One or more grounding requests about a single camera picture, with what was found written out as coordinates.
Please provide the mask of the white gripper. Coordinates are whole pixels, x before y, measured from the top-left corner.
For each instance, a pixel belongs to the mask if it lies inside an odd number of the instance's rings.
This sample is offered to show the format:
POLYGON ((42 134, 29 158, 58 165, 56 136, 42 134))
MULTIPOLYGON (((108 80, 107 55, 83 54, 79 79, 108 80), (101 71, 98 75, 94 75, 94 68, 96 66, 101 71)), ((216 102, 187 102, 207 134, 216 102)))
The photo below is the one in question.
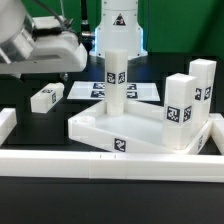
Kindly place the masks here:
POLYGON ((39 37, 31 55, 20 62, 0 63, 0 74, 81 72, 87 51, 70 32, 39 37))

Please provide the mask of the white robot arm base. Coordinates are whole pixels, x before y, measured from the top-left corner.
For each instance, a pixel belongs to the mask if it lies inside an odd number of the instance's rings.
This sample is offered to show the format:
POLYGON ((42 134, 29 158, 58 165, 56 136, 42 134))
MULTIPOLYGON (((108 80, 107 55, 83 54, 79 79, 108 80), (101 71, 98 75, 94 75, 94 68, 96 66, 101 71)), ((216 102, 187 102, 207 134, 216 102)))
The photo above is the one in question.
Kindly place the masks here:
MULTIPOLYGON (((48 8, 41 0, 32 0, 45 8, 48 16, 60 15, 48 8)), ((70 32, 78 37, 87 57, 104 58, 109 49, 125 49, 128 58, 134 60, 147 55, 143 49, 143 29, 137 21, 138 0, 102 0, 101 22, 93 33, 84 30, 78 34, 71 27, 62 26, 62 32, 70 32)), ((0 0, 0 63, 14 63, 27 59, 39 37, 60 35, 38 35, 33 31, 33 18, 22 0, 0 0)))

